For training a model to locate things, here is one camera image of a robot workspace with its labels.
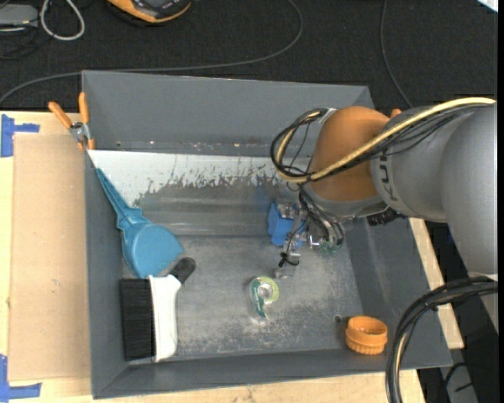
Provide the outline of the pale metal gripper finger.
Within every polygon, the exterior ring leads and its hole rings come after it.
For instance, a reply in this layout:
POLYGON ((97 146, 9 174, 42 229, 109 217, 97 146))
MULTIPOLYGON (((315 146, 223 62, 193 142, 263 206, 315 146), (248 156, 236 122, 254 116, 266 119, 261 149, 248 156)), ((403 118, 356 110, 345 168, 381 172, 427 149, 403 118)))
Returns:
POLYGON ((280 252, 280 259, 274 268, 276 279, 292 277, 301 261, 301 250, 297 242, 287 242, 280 252))

